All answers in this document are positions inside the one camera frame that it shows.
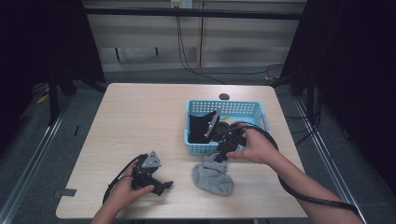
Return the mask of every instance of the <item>horizontal bar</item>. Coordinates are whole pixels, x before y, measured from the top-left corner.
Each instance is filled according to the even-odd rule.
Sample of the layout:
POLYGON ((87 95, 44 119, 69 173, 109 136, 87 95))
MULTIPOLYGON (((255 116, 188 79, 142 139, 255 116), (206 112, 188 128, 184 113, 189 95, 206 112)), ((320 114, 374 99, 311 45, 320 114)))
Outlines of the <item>horizontal bar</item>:
POLYGON ((91 15, 126 15, 126 16, 172 16, 172 17, 207 17, 240 18, 298 21, 302 13, 236 11, 190 8, 145 8, 145 7, 28 7, 29 10, 61 10, 62 12, 85 13, 91 15))

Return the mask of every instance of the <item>light wood tabletop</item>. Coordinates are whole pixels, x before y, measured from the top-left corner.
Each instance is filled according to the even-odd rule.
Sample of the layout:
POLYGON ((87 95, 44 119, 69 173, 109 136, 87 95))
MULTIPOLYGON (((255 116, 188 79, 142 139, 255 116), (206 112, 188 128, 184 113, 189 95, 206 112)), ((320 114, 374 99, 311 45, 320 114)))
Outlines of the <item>light wood tabletop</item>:
POLYGON ((279 150, 303 170, 274 89, 263 86, 132 84, 108 86, 67 189, 59 218, 92 218, 101 207, 107 185, 134 157, 155 150, 161 159, 153 177, 174 181, 162 196, 140 198, 118 218, 273 218, 306 217, 304 210, 279 184, 276 173, 262 164, 230 160, 231 196, 198 189, 191 169, 202 157, 189 154, 183 130, 191 99, 261 102, 279 150))

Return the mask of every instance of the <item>blue basket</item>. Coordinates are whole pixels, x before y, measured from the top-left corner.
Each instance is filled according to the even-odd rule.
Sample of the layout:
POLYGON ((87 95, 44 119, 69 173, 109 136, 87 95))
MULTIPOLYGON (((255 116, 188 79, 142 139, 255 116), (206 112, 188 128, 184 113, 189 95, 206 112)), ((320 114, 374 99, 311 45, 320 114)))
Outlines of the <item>blue basket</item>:
MULTIPOLYGON (((216 149, 217 142, 210 142, 208 144, 189 143, 190 134, 190 115, 204 116, 221 108, 220 117, 230 117, 234 121, 245 121, 253 123, 268 133, 270 132, 267 118, 262 104, 259 102, 244 102, 244 101, 207 101, 207 100, 189 100, 186 107, 186 124, 184 127, 184 142, 189 148, 189 153, 192 156, 202 156, 207 151, 216 149)), ((244 147, 239 146, 237 150, 243 150, 244 147)))

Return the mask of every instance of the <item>gray carpet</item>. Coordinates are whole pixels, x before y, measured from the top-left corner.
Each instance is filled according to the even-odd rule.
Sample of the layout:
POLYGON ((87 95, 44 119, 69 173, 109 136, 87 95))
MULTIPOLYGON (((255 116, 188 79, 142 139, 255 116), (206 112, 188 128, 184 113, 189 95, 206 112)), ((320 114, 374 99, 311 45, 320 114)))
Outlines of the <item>gray carpet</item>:
MULTIPOLYGON (((210 75, 226 84, 233 85, 264 85, 268 82, 265 76, 275 77, 281 68, 269 74, 258 75, 210 75)), ((254 73, 265 70, 263 67, 255 68, 207 68, 205 72, 233 72, 254 73)), ((106 74, 107 83, 112 82, 147 82, 147 83, 200 83, 220 84, 219 81, 208 77, 198 76, 184 69, 151 70, 141 72, 114 72, 106 74)), ((35 177, 27 190, 21 205, 12 220, 12 223, 89 223, 89 220, 60 220, 55 216, 56 207, 60 201, 52 197, 57 189, 63 189, 73 170, 78 153, 92 125, 97 108, 103 94, 90 87, 76 83, 78 92, 71 100, 63 122, 56 133, 44 160, 40 164, 35 177)), ((307 135, 304 122, 299 117, 293 97, 290 96, 289 87, 276 88, 276 94, 287 117, 290 132, 293 133, 295 142, 307 135)), ((41 105, 35 99, 26 110, 19 132, 8 147, 7 154, 0 159, 0 204, 14 189, 19 176, 24 171, 42 136, 47 130, 49 120, 49 102, 41 105)), ((332 157, 346 180, 351 192, 361 206, 367 223, 396 223, 395 197, 387 189, 381 178, 368 165, 361 156, 358 147, 353 141, 345 139, 342 126, 337 122, 324 105, 321 110, 321 120, 318 127, 332 157)), ((319 183, 336 193, 330 176, 321 161, 317 149, 310 138, 297 146, 305 171, 319 183)), ((117 223, 130 223, 119 220, 117 223)), ((149 223, 186 223, 184 220, 151 220, 149 223)), ((251 220, 212 220, 211 223, 252 223, 251 220)), ((260 220, 260 223, 310 223, 307 218, 270 219, 260 220)))

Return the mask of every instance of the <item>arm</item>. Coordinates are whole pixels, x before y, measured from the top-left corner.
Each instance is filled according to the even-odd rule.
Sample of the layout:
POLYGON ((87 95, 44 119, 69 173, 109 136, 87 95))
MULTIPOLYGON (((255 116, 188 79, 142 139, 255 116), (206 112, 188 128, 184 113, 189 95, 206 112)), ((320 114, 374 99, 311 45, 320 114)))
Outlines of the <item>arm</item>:
MULTIPOLYGON (((243 159, 270 166, 295 191, 314 198, 341 202, 341 199, 303 173, 284 157, 261 133, 246 129, 247 146, 240 152, 227 153, 228 158, 243 159)), ((313 223, 361 223, 352 211, 297 200, 313 223)))
POLYGON ((122 209, 128 207, 141 196, 154 190, 154 186, 152 185, 138 190, 132 189, 133 180, 131 175, 134 164, 135 162, 125 170, 116 187, 114 187, 105 203, 93 217, 91 224, 111 223, 122 209))

